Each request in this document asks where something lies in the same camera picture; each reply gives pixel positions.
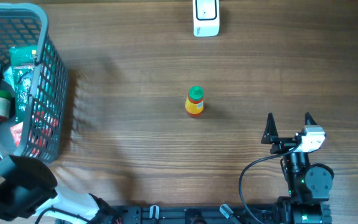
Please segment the green lid white jar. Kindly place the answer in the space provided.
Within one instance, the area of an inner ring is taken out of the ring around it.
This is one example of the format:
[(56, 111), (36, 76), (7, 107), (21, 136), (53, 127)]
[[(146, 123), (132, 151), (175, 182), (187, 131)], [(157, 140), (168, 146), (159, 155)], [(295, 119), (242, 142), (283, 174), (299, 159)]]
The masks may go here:
[(12, 95), (6, 90), (0, 90), (0, 122), (10, 117)]

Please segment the green 3M product pouch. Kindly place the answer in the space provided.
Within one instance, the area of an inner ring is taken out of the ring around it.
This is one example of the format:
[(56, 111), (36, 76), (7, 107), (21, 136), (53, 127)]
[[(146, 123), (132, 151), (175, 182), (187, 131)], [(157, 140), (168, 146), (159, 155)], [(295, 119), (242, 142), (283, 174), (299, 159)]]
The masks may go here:
[(13, 47), (9, 49), (11, 68), (14, 79), (16, 123), (21, 123), (25, 117), (29, 92), (34, 76), (37, 46)]

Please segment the small red white packet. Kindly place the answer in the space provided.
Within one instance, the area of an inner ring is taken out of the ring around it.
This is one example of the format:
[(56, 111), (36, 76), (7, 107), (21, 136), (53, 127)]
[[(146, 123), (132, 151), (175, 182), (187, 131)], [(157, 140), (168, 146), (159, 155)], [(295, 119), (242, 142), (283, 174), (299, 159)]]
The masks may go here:
[(20, 144), (22, 129), (23, 129), (23, 122), (20, 122), (10, 127), (12, 138), (16, 146)]

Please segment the red stick packet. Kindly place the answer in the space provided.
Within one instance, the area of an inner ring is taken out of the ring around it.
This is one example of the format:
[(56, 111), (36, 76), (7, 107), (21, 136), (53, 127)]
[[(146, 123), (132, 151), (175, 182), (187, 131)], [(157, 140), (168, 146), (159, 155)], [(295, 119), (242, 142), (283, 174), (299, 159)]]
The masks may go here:
[(30, 131), (29, 134), (29, 141), (33, 144), (30, 156), (39, 158), (43, 154), (42, 149), (47, 150), (49, 141), (58, 126), (58, 121), (38, 105), (35, 115), (32, 116), (32, 126), (34, 131)]

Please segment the orange sauce bottle green cap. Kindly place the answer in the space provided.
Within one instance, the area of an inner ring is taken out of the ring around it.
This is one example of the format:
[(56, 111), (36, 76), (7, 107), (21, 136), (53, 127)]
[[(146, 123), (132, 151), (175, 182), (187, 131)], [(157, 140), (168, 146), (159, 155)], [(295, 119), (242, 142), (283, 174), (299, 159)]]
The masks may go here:
[(185, 101), (185, 110), (191, 117), (199, 117), (204, 111), (204, 90), (200, 86), (193, 86)]

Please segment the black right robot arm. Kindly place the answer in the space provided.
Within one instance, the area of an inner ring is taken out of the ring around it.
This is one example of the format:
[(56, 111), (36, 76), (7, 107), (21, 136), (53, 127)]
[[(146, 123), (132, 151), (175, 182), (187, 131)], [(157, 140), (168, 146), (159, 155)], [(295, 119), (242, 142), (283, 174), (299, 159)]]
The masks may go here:
[(274, 203), (274, 223), (333, 222), (326, 202), (333, 186), (334, 172), (327, 165), (311, 164), (309, 160), (309, 154), (319, 150), (325, 139), (324, 129), (309, 113), (305, 114), (303, 129), (291, 138), (278, 136), (273, 114), (268, 114), (261, 143), (270, 144), (270, 153), (281, 158), (280, 165), (289, 194), (279, 197)]

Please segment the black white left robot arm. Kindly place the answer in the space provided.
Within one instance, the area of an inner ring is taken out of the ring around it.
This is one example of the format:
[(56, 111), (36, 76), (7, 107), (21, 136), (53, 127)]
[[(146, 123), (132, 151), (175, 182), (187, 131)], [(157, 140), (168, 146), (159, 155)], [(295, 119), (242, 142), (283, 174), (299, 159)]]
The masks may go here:
[(103, 199), (59, 186), (52, 171), (35, 157), (10, 154), (0, 143), (0, 219), (41, 219), (44, 215), (70, 223), (121, 223)]

